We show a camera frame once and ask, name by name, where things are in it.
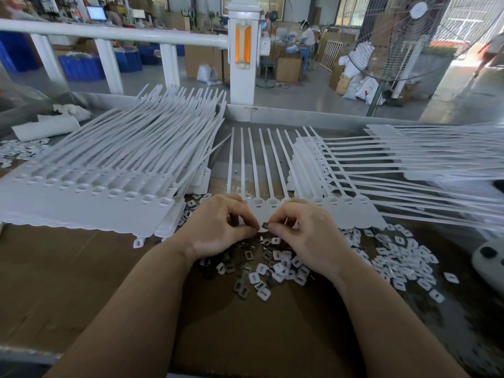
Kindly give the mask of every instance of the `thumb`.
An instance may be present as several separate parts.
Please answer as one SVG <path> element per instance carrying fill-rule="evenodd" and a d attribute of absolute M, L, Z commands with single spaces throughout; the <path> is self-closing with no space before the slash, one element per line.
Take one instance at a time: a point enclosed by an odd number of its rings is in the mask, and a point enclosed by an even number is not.
<path fill-rule="evenodd" d="M 257 229 L 249 227 L 248 225 L 239 225 L 231 229 L 233 243 L 254 237 L 256 233 Z"/>
<path fill-rule="evenodd" d="M 298 233 L 292 228 L 280 223 L 269 223 L 268 230 L 273 234 L 280 236 L 282 240 L 287 241 L 290 246 L 294 245 L 298 236 Z"/>

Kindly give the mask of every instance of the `concrete floor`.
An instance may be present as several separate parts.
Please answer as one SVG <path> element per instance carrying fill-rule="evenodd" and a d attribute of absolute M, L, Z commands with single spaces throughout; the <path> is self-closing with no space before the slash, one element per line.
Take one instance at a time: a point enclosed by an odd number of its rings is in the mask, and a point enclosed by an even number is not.
<path fill-rule="evenodd" d="M 182 86 L 204 87 L 205 84 L 186 77 L 184 57 L 179 57 L 180 80 Z M 498 101 L 504 88 L 504 73 L 497 69 L 485 69 L 474 79 L 473 67 L 452 66 L 432 97 L 423 101 L 412 101 L 404 107 L 378 107 L 375 116 L 419 120 L 430 122 L 476 123 L 500 120 L 504 113 Z M 335 94 L 328 86 L 330 73 L 317 65 L 308 72 L 302 82 L 291 84 L 289 88 L 256 88 L 256 106 L 286 109 L 330 112 L 364 116 L 368 106 L 362 100 L 347 100 Z M 28 85 L 46 94 L 57 94 L 44 69 L 11 74 L 14 82 Z M 142 72 L 123 73 L 124 91 L 136 95 L 148 83 L 150 88 L 164 83 L 161 66 L 144 66 Z M 72 91 L 109 93 L 105 80 L 97 82 L 70 82 Z"/>

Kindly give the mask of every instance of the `blue crate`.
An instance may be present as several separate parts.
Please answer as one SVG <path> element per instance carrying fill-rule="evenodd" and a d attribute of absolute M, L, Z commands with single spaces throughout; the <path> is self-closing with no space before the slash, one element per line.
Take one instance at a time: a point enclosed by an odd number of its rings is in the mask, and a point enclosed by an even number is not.
<path fill-rule="evenodd" d="M 140 59 L 142 65 L 159 65 L 159 58 L 154 55 L 155 46 L 139 46 Z"/>
<path fill-rule="evenodd" d="M 177 57 L 185 57 L 186 50 L 184 49 L 184 45 L 177 45 Z"/>
<path fill-rule="evenodd" d="M 136 48 L 124 48 L 125 52 L 115 52 L 119 71 L 121 73 L 132 73 L 142 70 L 142 60 L 140 52 Z"/>
<path fill-rule="evenodd" d="M 0 31 L 0 61 L 11 73 L 40 67 L 22 33 Z"/>
<path fill-rule="evenodd" d="M 98 81 L 105 79 L 100 57 L 92 54 L 59 56 L 61 67 L 69 81 Z"/>

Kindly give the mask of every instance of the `green pole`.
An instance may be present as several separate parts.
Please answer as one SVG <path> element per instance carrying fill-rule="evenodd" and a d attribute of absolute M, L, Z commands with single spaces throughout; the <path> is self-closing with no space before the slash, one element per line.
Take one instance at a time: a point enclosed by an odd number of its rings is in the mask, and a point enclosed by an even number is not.
<path fill-rule="evenodd" d="M 371 105 L 368 109 L 368 113 L 366 114 L 366 117 L 372 117 L 375 116 L 375 110 L 376 110 L 376 105 L 379 101 L 379 97 L 381 96 L 381 92 L 383 91 L 383 88 L 385 87 L 385 81 L 380 81 L 378 84 L 378 88 L 376 89 L 375 96 L 373 97 L 373 101 L 371 101 Z"/>

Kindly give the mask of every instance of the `white railing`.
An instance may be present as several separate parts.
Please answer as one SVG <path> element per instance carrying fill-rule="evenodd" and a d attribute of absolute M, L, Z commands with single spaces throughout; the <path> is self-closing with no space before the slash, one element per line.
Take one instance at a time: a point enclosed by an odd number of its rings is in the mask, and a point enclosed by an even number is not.
<path fill-rule="evenodd" d="M 94 39 L 110 93 L 119 95 L 124 94 L 123 81 L 110 40 L 159 43 L 166 85 L 176 86 L 180 85 L 180 76 L 175 45 L 213 46 L 229 49 L 228 36 L 225 35 L 189 34 L 168 30 L 113 28 L 91 24 L 45 23 L 0 18 L 0 31 L 29 33 L 49 79 L 60 90 L 69 90 L 69 86 L 47 36 L 76 36 Z"/>

